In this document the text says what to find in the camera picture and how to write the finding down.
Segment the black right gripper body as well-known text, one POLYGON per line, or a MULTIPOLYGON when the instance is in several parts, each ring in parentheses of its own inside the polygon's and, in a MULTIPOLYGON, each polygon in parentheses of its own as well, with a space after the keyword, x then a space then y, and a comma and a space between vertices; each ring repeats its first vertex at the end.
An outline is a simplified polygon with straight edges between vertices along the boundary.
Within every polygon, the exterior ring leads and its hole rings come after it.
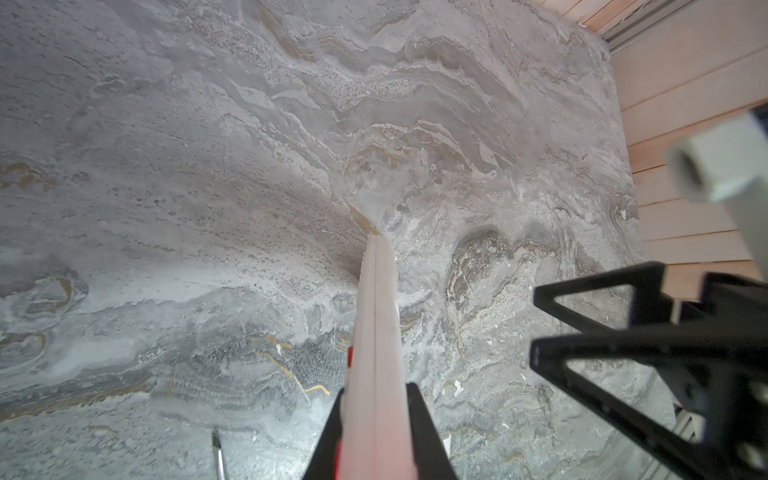
POLYGON ((682 479, 766 478, 766 283, 708 273, 677 325, 685 342, 660 375, 704 426, 692 440, 674 438, 666 466, 682 479))

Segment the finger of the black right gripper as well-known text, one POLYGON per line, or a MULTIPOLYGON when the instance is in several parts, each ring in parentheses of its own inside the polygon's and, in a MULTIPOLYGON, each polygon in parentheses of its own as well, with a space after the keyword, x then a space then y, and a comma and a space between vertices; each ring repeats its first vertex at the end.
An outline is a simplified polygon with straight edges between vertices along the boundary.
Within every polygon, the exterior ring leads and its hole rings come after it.
POLYGON ((662 292, 665 265, 645 262, 534 289, 534 305, 579 332, 667 323, 673 300, 662 292))
POLYGON ((530 366, 587 409, 611 424, 654 459, 665 464, 674 438, 681 438, 568 366, 571 360, 631 359, 672 365, 672 352, 683 335, 571 335, 537 339, 531 344, 530 366))

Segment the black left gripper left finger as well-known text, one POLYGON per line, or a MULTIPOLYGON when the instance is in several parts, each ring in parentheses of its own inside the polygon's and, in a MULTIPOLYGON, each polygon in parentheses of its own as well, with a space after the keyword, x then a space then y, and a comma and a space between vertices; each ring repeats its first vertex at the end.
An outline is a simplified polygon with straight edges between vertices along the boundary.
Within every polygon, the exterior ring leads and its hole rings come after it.
POLYGON ((337 459, 342 438, 341 400, 345 393, 341 389, 334 401, 318 443, 312 454, 303 480, 335 480, 337 459))

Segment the long white remote control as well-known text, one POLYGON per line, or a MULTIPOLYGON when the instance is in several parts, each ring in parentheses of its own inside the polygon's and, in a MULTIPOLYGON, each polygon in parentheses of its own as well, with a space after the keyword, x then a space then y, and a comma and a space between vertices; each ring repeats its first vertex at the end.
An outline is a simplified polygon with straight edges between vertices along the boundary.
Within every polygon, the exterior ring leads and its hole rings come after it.
POLYGON ((370 235, 341 400, 338 479, 416 479, 397 305, 396 257, 370 235))

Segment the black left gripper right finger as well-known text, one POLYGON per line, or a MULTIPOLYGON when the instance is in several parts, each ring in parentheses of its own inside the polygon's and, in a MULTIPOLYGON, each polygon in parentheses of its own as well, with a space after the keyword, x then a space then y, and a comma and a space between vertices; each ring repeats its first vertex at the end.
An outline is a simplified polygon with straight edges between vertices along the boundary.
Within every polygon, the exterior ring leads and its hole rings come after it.
POLYGON ((420 480, 457 480, 416 383, 406 384, 414 461, 420 480))

